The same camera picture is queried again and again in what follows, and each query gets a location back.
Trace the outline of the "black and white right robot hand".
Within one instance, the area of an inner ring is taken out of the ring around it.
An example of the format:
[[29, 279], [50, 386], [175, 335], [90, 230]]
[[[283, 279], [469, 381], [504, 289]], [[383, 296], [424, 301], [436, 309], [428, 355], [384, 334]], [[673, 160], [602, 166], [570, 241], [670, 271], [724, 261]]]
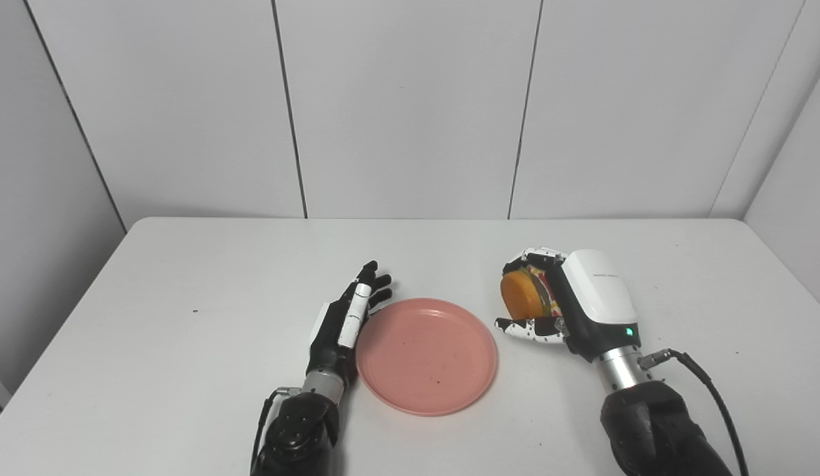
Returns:
[[628, 287], [599, 250], [527, 248], [504, 265], [500, 292], [508, 316], [494, 326], [511, 337], [563, 343], [586, 362], [641, 346]]

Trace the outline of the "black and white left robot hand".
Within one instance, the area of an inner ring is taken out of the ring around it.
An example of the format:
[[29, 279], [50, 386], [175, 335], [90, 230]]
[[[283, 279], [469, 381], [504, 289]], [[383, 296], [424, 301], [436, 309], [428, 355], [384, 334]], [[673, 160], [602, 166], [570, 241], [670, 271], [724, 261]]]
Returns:
[[380, 274], [377, 261], [362, 267], [343, 294], [328, 305], [310, 344], [307, 374], [326, 371], [337, 376], [344, 386], [353, 382], [356, 340], [374, 308], [392, 298], [391, 283], [391, 274]]

